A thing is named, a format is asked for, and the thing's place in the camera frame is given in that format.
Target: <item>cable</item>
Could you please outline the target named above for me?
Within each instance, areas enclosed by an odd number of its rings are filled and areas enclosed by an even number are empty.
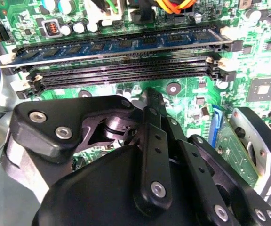
[[[184,2],[182,2],[181,4],[179,4],[176,8],[177,9],[183,9],[184,7],[186,7],[191,0],[185,0]]]
[[[112,2],[112,0],[106,0],[106,2],[110,5],[110,7],[112,8],[113,12],[114,12],[115,14],[117,14],[117,13],[118,13],[118,10],[117,10],[115,4]]]
[[[169,13],[169,14],[172,14],[172,13],[173,13],[173,11],[172,11],[171,9],[169,9],[169,8],[165,5],[165,3],[164,3],[162,0],[156,0],[156,2],[158,3],[158,5],[159,5],[165,12],[167,12],[167,13]]]
[[[182,8],[182,9],[190,8],[195,2],[196,2],[196,0],[191,0],[191,1],[189,2],[189,4],[186,5],[186,6],[185,6],[184,8]]]
[[[172,12],[174,12],[175,14],[180,14],[181,11],[179,9],[177,9],[177,7],[175,7],[169,0],[163,0],[163,2],[166,4],[166,6],[168,6],[169,9],[171,9]]]

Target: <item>mounting hole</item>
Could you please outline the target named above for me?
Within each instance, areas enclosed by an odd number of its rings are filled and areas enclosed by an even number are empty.
[[[137,133],[136,129],[131,129],[130,131],[127,132],[128,136],[133,137]]]
[[[203,168],[201,168],[201,167],[198,167],[198,169],[200,170],[201,173],[205,172],[205,170]]]
[[[158,147],[155,148],[155,151],[156,151],[158,154],[162,154],[162,151],[161,151]]]
[[[160,138],[160,136],[159,135],[155,135],[155,138],[157,138],[158,140],[161,140],[162,138]]]

